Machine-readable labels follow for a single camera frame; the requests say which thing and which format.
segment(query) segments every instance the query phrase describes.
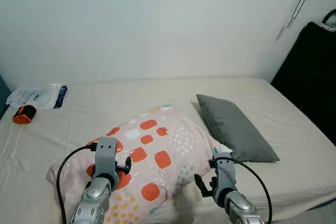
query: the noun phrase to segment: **wrinkled sheet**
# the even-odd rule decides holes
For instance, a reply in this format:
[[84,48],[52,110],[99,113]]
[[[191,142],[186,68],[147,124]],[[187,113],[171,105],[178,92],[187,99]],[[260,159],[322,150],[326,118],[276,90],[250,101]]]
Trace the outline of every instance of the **wrinkled sheet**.
[[[274,220],[292,217],[336,198],[336,147],[293,104],[260,79],[124,80],[68,86],[63,107],[37,111],[26,125],[12,122],[9,108],[0,120],[0,216],[3,223],[60,223],[49,167],[73,149],[127,122],[135,113],[175,104],[198,125],[195,94],[236,103],[278,154],[277,163],[246,163],[265,182]],[[211,172],[203,179],[210,181]],[[236,165],[237,188],[267,220],[258,181]],[[224,210],[202,198],[189,183],[169,198],[147,223],[229,223]]]

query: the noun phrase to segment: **cord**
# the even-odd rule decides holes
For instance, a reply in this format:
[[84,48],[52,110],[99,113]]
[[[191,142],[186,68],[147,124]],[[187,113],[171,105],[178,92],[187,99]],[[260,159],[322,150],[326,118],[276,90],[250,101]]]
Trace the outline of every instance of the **cord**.
[[218,160],[221,160],[221,159],[225,159],[225,160],[230,160],[230,161],[233,161],[243,167],[245,167],[246,169],[248,169],[254,176],[256,176],[256,178],[259,180],[259,182],[261,183],[264,191],[265,191],[265,194],[266,194],[266,198],[267,198],[267,202],[268,202],[268,209],[269,209],[269,212],[268,212],[268,221],[267,223],[268,224],[271,224],[272,223],[272,203],[271,203],[271,199],[269,197],[269,194],[268,194],[268,191],[267,191],[267,188],[264,184],[264,182],[261,180],[261,178],[258,176],[258,174],[255,173],[254,170],[252,170],[250,167],[248,167],[247,165],[245,165],[244,163],[234,159],[234,158],[230,158],[230,157],[218,157],[215,159],[215,162],[218,161]]
[[65,165],[66,161],[73,156],[73,154],[75,154],[76,152],[79,152],[81,150],[85,150],[85,149],[90,149],[92,152],[96,151],[97,149],[97,143],[91,143],[90,145],[86,145],[86,146],[82,146],[76,150],[74,150],[73,152],[71,152],[62,162],[61,166],[58,169],[57,172],[57,177],[56,177],[56,191],[57,191],[57,197],[58,197],[58,201],[59,201],[59,207],[61,209],[61,215],[62,215],[62,223],[63,224],[67,224],[67,217],[65,215],[65,208],[64,208],[64,203],[63,203],[63,199],[62,199],[62,194],[61,194],[61,189],[59,186],[59,181],[60,181],[60,177],[61,177],[61,171],[63,169],[63,166]]

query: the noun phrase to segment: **patterned pillowcase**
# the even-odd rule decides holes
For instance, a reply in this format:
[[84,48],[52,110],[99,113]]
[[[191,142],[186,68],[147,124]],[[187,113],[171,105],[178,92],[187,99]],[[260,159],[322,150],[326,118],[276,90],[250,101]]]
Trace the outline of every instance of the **patterned pillowcase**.
[[[104,223],[141,222],[167,198],[193,181],[194,173],[205,174],[214,149],[231,152],[171,105],[153,108],[106,135],[118,140],[118,164],[123,165],[131,156],[132,168],[127,175],[120,173],[120,182],[111,194]],[[62,170],[60,185],[68,220],[90,180],[94,154],[79,152]],[[47,179],[53,184],[60,163],[48,172]]]

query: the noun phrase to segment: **gray pillow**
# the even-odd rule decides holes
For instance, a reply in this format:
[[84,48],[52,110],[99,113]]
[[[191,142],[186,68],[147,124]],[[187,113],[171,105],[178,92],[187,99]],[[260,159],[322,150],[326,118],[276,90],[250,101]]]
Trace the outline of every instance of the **gray pillow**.
[[202,116],[212,136],[239,161],[275,162],[277,154],[233,102],[197,94]]

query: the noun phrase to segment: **pillow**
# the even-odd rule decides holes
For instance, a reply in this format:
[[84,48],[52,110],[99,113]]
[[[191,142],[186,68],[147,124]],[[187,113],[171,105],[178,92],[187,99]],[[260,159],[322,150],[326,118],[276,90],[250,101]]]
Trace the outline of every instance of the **pillow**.
[[[194,173],[205,174],[213,151],[231,152],[171,105],[153,108],[114,127],[106,135],[118,140],[118,164],[123,165],[130,155],[132,167],[129,174],[120,173],[105,223],[141,222],[177,190],[193,181]],[[94,156],[94,152],[81,151],[62,170],[60,186],[68,220],[90,180]],[[48,172],[47,179],[53,184],[56,184],[60,163]]]
[[234,103],[197,94],[202,115],[212,136],[231,148],[239,161],[275,162],[277,154]]

